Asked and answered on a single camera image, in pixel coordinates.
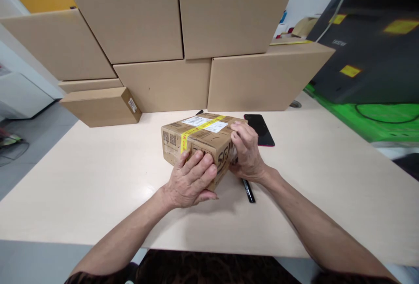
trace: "marker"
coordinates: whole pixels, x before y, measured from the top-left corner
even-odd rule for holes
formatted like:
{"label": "marker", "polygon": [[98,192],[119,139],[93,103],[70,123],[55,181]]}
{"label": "marker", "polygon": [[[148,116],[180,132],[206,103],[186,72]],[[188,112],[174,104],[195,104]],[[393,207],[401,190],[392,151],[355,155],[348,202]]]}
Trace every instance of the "marker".
{"label": "marker", "polygon": [[246,179],[242,179],[242,180],[243,180],[244,188],[246,189],[246,193],[247,193],[247,197],[249,199],[249,202],[250,203],[255,203],[256,200],[254,199],[252,188],[250,187],[249,182]]}

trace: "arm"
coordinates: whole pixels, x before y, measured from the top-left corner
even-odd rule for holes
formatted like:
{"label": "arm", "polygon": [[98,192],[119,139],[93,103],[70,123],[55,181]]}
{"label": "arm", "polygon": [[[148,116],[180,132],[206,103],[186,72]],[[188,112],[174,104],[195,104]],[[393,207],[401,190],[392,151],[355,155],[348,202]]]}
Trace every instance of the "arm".
{"label": "arm", "polygon": [[238,163],[232,165],[231,171],[267,188],[319,265],[336,272],[388,277],[397,282],[371,252],[263,162],[258,135],[252,127],[238,121],[231,128],[238,153]]}
{"label": "arm", "polygon": [[214,192],[205,190],[217,175],[212,156],[204,156],[202,151],[197,151],[185,163],[188,155],[189,152],[181,155],[169,182],[107,233],[79,262],[70,276],[80,271],[107,275],[123,269],[153,227],[172,209],[217,199]]}

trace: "floor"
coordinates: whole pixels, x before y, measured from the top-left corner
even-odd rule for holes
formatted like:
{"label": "floor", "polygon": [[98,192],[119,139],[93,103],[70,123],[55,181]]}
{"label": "floor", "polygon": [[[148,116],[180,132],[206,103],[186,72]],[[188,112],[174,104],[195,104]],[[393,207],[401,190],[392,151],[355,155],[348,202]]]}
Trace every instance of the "floor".
{"label": "floor", "polygon": [[[8,132],[17,134],[30,143],[29,148],[20,158],[0,167],[0,200],[77,121],[78,119],[59,103],[54,103],[33,119],[0,123],[0,126]],[[22,147],[16,147],[7,152],[7,155],[14,157],[22,149]],[[0,165],[5,160],[7,159],[0,157]],[[83,245],[0,241],[0,282],[8,284],[64,283],[73,267],[90,248],[91,246]],[[133,261],[140,263],[145,253],[146,250],[141,249]],[[310,283],[318,272],[318,267],[311,259],[278,257],[277,260],[302,284]],[[418,269],[396,265],[387,265],[387,268],[402,284],[413,284],[419,281]]]}

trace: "patterned clothing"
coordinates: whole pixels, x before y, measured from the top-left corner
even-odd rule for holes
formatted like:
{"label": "patterned clothing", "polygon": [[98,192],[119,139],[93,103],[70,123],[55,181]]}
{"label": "patterned clothing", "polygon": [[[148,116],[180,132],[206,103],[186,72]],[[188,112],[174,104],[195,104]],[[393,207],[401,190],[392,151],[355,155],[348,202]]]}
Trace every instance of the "patterned clothing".
{"label": "patterned clothing", "polygon": [[[220,253],[149,250],[137,266],[106,276],[84,272],[72,275],[65,284],[299,284],[273,257]],[[387,278],[336,272],[321,273],[319,284],[387,284]]]}

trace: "yellow sticker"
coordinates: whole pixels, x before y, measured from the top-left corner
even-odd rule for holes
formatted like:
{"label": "yellow sticker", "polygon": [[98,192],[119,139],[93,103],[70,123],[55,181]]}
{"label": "yellow sticker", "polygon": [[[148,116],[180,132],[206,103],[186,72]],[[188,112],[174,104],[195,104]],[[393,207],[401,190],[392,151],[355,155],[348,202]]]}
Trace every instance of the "yellow sticker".
{"label": "yellow sticker", "polygon": [[352,66],[345,66],[340,72],[343,73],[344,75],[347,75],[347,76],[350,76],[350,77],[354,77],[359,72],[361,72],[361,70],[359,70],[357,68],[354,68]]}
{"label": "yellow sticker", "polygon": [[308,44],[312,41],[297,41],[297,42],[280,42],[280,43],[271,43],[269,46],[276,46],[276,45],[292,45],[292,44]]}
{"label": "yellow sticker", "polygon": [[410,31],[413,31],[418,25],[419,21],[415,20],[395,20],[385,28],[384,32],[392,34],[407,34]]}
{"label": "yellow sticker", "polygon": [[203,123],[202,125],[199,125],[193,129],[190,129],[188,131],[185,131],[184,133],[182,133],[181,135],[181,144],[180,144],[180,153],[182,154],[184,151],[186,151],[188,149],[188,137],[195,133],[198,132],[199,130],[205,129],[206,127],[215,124],[216,122],[223,120],[226,116],[218,116],[217,118],[214,118],[213,120],[210,120],[208,122]]}
{"label": "yellow sticker", "polygon": [[347,14],[338,14],[335,17],[335,20],[333,21],[333,24],[340,24],[342,23],[342,21],[346,18]]}

